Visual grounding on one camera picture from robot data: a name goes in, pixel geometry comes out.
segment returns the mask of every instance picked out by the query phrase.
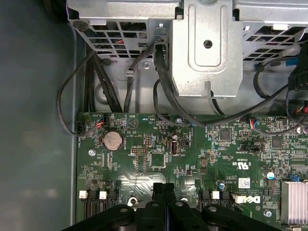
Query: power cable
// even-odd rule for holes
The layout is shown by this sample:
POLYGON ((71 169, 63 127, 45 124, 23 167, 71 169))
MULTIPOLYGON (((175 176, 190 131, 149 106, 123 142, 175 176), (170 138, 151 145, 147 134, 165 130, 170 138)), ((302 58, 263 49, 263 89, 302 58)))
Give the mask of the power cable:
POLYGON ((223 111, 221 110, 220 106, 218 105, 217 100, 212 98, 212 103, 213 103, 213 106, 215 107, 216 111, 218 112, 218 114, 224 115, 223 111))
POLYGON ((154 84, 153 87, 153 103, 154 103, 154 109, 155 109, 155 113, 157 114, 157 116, 164 122, 166 122, 167 124, 173 125, 175 127, 190 127, 191 124, 179 124, 179 123, 175 123, 171 120, 168 120, 167 118, 165 118, 162 114, 160 114, 159 110, 158 110, 158 95, 157 95, 157 86, 160 83, 160 80, 157 80, 154 84))
POLYGON ((95 51, 91 51, 87 54, 87 56, 81 61, 81 63, 76 67, 76 69, 73 71, 73 73, 67 78, 67 80, 64 82, 64 84, 60 87, 60 89, 58 90, 58 94, 57 94, 57 111, 58 111, 58 117, 60 119, 60 123, 62 125, 62 127, 71 135, 76 136, 76 137, 86 137, 88 135, 90 135, 97 127, 93 126, 91 127, 88 131, 84 132, 84 133, 74 133, 72 132, 68 126, 66 125, 64 118, 63 118, 63 114, 62 114, 62 109, 61 109, 61 96, 63 93, 64 88, 67 86, 67 84, 69 83, 69 81, 71 81, 71 79, 82 69, 82 67, 86 64, 86 62, 95 54, 95 51))
POLYGON ((117 98, 116 91, 101 64, 101 59, 97 55, 94 55, 92 61, 111 111, 122 113, 123 111, 117 98))
MULTIPOLYGON (((253 85, 254 85, 254 89, 256 91, 256 93, 262 98, 262 99, 267 99, 269 97, 268 94, 265 93, 265 91, 261 88, 260 83, 259 83, 259 76, 260 73, 264 71, 265 67, 267 65, 273 64, 273 63, 277 63, 277 62, 281 62, 281 61, 286 61, 286 60, 290 60, 290 59, 297 59, 297 57, 292 57, 292 56, 286 56, 286 57, 282 57, 282 58, 277 58, 277 59, 273 59, 270 60, 269 62, 261 65, 259 67, 259 69, 256 71, 255 75, 254 75, 254 79, 253 79, 253 85)), ((275 102, 281 104, 282 106, 284 106, 284 102, 275 99, 275 102)))

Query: white label sticker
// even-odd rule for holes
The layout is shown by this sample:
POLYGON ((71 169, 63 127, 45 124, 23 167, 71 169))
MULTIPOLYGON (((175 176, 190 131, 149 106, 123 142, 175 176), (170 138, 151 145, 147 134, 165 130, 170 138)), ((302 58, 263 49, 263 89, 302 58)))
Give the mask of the white label sticker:
POLYGON ((250 189, 250 178, 239 178, 239 189, 250 189))

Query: integrated circuit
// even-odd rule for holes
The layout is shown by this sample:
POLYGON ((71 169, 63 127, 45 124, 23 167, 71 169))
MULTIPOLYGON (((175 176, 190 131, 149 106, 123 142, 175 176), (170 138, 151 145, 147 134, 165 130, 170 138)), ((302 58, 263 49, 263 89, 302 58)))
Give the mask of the integrated circuit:
POLYGON ((153 153, 151 155, 151 167, 164 167, 164 155, 153 153))
POLYGON ((220 130, 220 140, 221 141, 230 141, 231 140, 231 131, 230 130, 220 130))
POLYGON ((272 148, 282 148, 282 137, 275 136, 271 139, 271 147, 272 148))

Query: red wire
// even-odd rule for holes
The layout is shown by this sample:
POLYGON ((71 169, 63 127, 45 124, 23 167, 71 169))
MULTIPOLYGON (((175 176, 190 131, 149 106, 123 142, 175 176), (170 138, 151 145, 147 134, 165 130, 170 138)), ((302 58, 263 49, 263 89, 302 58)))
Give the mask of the red wire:
POLYGON ((250 121, 250 128, 253 130, 254 129, 253 121, 252 119, 250 119, 249 121, 250 121))
POLYGON ((101 128, 103 124, 104 124, 104 122, 98 123, 98 124, 96 125, 96 127, 97 127, 97 128, 101 128))

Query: microchip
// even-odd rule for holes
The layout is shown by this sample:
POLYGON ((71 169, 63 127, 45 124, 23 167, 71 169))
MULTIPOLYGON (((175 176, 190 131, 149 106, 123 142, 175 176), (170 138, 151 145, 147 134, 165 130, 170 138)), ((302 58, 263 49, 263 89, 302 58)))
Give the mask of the microchip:
POLYGON ((268 189, 264 189, 263 190, 263 195, 264 196, 268 196, 269 195, 269 190, 268 189))
POLYGON ((192 176, 192 175, 193 175, 192 172, 193 172, 192 170, 186 170, 186 175, 187 175, 187 176, 192 176))
POLYGON ((220 140, 221 141, 230 141, 231 140, 230 130, 221 130, 220 131, 220 140))
POLYGON ((183 140, 180 140, 180 145, 181 147, 190 147, 191 145, 191 142, 188 140, 188 139, 183 139, 183 140))
POLYGON ((164 167, 164 155, 152 154, 151 167, 164 167))
POLYGON ((206 168, 206 167, 202 167, 202 168, 200 169, 200 173, 201 173, 201 174, 207 174, 207 168, 206 168))
POLYGON ((272 148, 282 148, 282 137, 273 137, 271 139, 271 147, 272 148))
POLYGON ((260 148, 258 146, 254 146, 254 145, 241 144, 241 151, 255 153, 255 152, 259 152, 260 148))
POLYGON ((274 186, 276 186, 276 180, 269 180, 268 186, 269 186, 269 187, 274 187, 274 186))
POLYGON ((206 167, 207 166, 207 160, 206 159, 201 159, 201 167, 206 167))

